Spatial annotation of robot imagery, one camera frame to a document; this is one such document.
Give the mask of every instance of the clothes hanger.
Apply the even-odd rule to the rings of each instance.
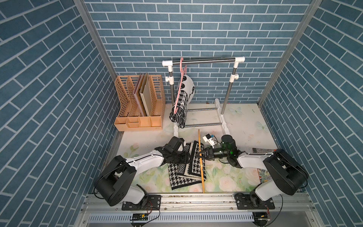
[[[178,104],[179,95],[180,95],[180,90],[181,90],[181,88],[182,88],[182,81],[183,81],[183,77],[184,77],[185,72],[187,71],[187,65],[185,65],[184,70],[182,69],[182,62],[183,62],[183,57],[181,57],[181,58],[180,58],[180,72],[181,72],[181,78],[180,78],[180,82],[179,82],[178,95],[176,96],[176,100],[175,100],[174,114],[176,114],[176,112],[178,111],[178,108],[176,107],[176,105]]]

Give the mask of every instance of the white plastic clamp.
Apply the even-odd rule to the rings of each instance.
[[[237,80],[238,78],[239,78],[240,76],[238,75],[238,73],[236,73],[236,74],[231,74],[231,77],[229,78],[229,82],[230,83],[233,83],[234,82],[234,80]]]
[[[165,77],[165,81],[169,82],[169,84],[173,85],[174,84],[174,77]]]

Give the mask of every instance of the metal rod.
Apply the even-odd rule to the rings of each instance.
[[[115,71],[114,67],[112,66],[110,57],[109,57],[109,55],[105,49],[105,46],[103,45],[102,40],[97,32],[97,28],[94,25],[94,22],[87,9],[85,1],[75,0],[74,4],[75,4],[79,14],[81,15],[81,18],[82,18],[87,30],[89,31],[91,39],[93,40],[94,45],[96,46],[96,48],[99,52],[99,55],[101,56],[107,70],[109,71],[109,74],[110,74],[112,80],[115,81],[117,78],[116,71]]]
[[[187,127],[198,127],[198,126],[211,126],[211,125],[222,125],[222,123],[207,123],[207,124],[196,124],[196,125],[186,125],[185,128]]]
[[[189,111],[200,111],[200,110],[217,110],[218,108],[202,108],[202,109],[190,109]]]
[[[311,19],[315,15],[315,12],[318,10],[322,0],[312,0],[310,5],[307,7],[301,22],[295,29],[295,33],[290,39],[289,45],[287,46],[286,50],[282,54],[279,63],[277,64],[274,72],[271,75],[270,81],[266,84],[264,91],[261,94],[261,97],[258,99],[257,104],[258,107],[261,107],[264,103],[265,99],[267,98],[269,92],[271,91],[273,85],[279,78],[281,71],[284,69],[288,59],[290,58],[291,54],[293,53],[296,45],[299,43],[300,38],[302,37],[305,29],[309,25]]]
[[[169,72],[169,77],[173,77],[173,72]],[[170,95],[171,95],[171,103],[175,104],[175,93],[174,93],[174,83],[170,84]]]
[[[227,102],[228,102],[228,98],[229,98],[229,93],[231,92],[232,89],[232,84],[231,82],[229,82],[228,84],[228,89],[227,89],[227,93],[226,93],[226,97],[224,98],[224,102],[223,102],[223,106],[222,106],[222,110],[221,110],[221,114],[224,114],[224,110],[226,109],[227,106]]]
[[[211,59],[196,59],[196,60],[183,60],[183,64],[200,64],[200,63],[219,63],[219,62],[234,62],[236,58],[211,58]],[[173,65],[179,65],[180,61],[173,61]]]

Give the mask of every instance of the yellow stick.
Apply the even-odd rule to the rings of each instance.
[[[198,141],[199,141],[199,152],[200,150],[200,129],[198,129]],[[205,189],[204,189],[204,173],[203,173],[203,163],[202,163],[202,158],[199,159],[200,160],[200,174],[202,176],[202,187],[203,187],[203,193],[205,193]]]

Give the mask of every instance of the brick wall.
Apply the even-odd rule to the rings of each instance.
[[[256,103],[310,0],[86,0],[118,75],[167,73],[163,60],[239,57],[230,102]],[[189,65],[194,102],[224,100],[232,64]],[[175,67],[176,81],[180,72]],[[169,85],[165,86],[170,101]]]
[[[118,110],[72,0],[1,1],[0,226],[73,225]]]
[[[362,12],[360,0],[323,0],[262,106],[326,226],[362,226]]]

